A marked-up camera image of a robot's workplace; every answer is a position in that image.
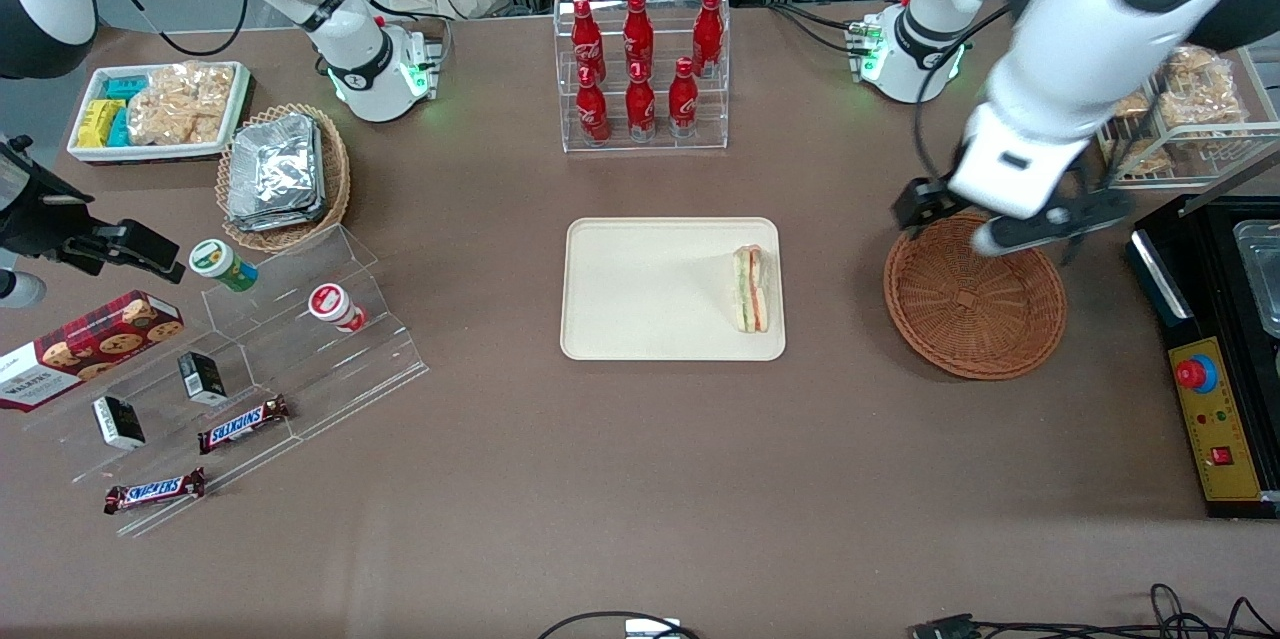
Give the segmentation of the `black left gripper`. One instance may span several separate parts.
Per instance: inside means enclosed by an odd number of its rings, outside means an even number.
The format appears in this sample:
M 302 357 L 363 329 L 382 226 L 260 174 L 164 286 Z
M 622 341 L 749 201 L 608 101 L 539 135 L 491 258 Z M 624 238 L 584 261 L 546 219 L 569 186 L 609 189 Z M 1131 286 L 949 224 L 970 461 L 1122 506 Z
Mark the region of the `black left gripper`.
M 951 218 L 973 206 L 970 200 L 951 188 L 966 150 L 968 143 L 955 143 L 951 168 L 946 173 L 932 181 L 924 177 L 911 179 L 899 193 L 892 213 L 900 232 L 916 237 L 932 222 Z

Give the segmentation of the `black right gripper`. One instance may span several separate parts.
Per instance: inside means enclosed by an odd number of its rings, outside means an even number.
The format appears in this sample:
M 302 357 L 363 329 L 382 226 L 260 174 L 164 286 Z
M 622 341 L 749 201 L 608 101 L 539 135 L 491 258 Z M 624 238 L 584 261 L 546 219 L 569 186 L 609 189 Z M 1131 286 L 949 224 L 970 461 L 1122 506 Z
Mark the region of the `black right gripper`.
M 132 219 L 95 232 L 93 197 L 33 161 L 28 136 L 3 137 L 1 246 L 28 259 L 61 263 L 97 277 L 106 265 L 132 266 L 179 284 L 179 246 Z

